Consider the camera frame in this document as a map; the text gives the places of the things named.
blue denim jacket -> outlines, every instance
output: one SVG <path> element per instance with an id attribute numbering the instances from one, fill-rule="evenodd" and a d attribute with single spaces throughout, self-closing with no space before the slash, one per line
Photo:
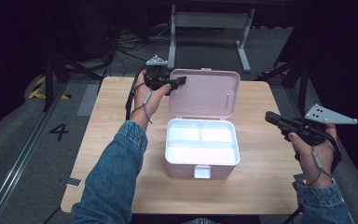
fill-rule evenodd
<path id="1" fill-rule="evenodd" d="M 81 201 L 72 208 L 74 223 L 130 223 L 136 177 L 146 147 L 144 130 L 125 121 L 89 173 Z M 294 187 L 303 223 L 350 223 L 336 184 L 317 189 L 295 182 Z M 214 224 L 204 219 L 202 223 Z"/>

person's right arm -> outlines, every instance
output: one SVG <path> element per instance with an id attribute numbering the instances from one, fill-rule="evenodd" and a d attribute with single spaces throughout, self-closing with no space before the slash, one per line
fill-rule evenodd
<path id="1" fill-rule="evenodd" d="M 325 131 L 337 141 L 335 125 L 327 125 Z M 293 183 L 297 193 L 298 208 L 303 213 L 301 223 L 351 223 L 348 207 L 342 199 L 337 184 L 330 175 L 334 147 L 327 140 L 314 147 L 325 171 L 325 173 L 321 172 L 318 177 L 320 170 L 313 158 L 312 147 L 295 133 L 290 133 L 289 138 L 293 147 L 300 153 L 300 163 L 306 175 L 305 184 Z"/>

wooden tabletop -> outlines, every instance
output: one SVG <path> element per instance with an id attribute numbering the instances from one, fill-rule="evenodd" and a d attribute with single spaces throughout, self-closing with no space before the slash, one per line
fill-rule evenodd
<path id="1" fill-rule="evenodd" d="M 81 199 L 84 180 L 124 122 L 132 77 L 106 77 L 79 149 L 72 178 L 79 188 L 68 187 L 62 210 L 71 212 Z M 293 175 L 301 172 L 295 152 L 280 130 L 265 121 L 266 111 L 279 113 L 269 85 L 242 81 L 234 115 L 240 163 L 226 180 L 176 179 L 166 171 L 165 140 L 168 97 L 160 103 L 147 129 L 144 167 L 137 178 L 133 213 L 146 214 L 292 214 L 297 209 Z"/>

person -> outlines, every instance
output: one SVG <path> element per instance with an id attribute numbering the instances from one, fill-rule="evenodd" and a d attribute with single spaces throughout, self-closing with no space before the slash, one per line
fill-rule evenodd
<path id="1" fill-rule="evenodd" d="M 142 169 L 147 147 L 145 131 L 161 98 L 171 88 L 167 84 L 150 94 L 151 90 L 145 85 L 145 71 L 140 73 L 135 85 L 136 109 L 132 111 L 131 118 L 124 121 L 89 173 L 81 201 L 72 208 L 74 223 L 131 222 L 136 177 Z M 327 125 L 326 132 L 337 139 L 334 125 Z M 348 208 L 330 175 L 333 146 L 326 141 L 311 147 L 295 133 L 290 133 L 289 137 L 300 153 L 301 165 L 307 176 L 305 184 L 293 183 L 298 206 L 303 212 L 302 223 L 350 223 Z M 319 154 L 323 164 L 324 171 L 321 173 L 312 150 Z"/>

storage box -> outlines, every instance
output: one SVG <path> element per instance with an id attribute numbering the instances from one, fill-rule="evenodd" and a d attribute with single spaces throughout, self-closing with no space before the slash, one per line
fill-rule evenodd
<path id="1" fill-rule="evenodd" d="M 234 112 L 241 81 L 235 72 L 176 69 L 186 84 L 171 92 L 165 158 L 170 177 L 226 179 L 240 162 Z"/>

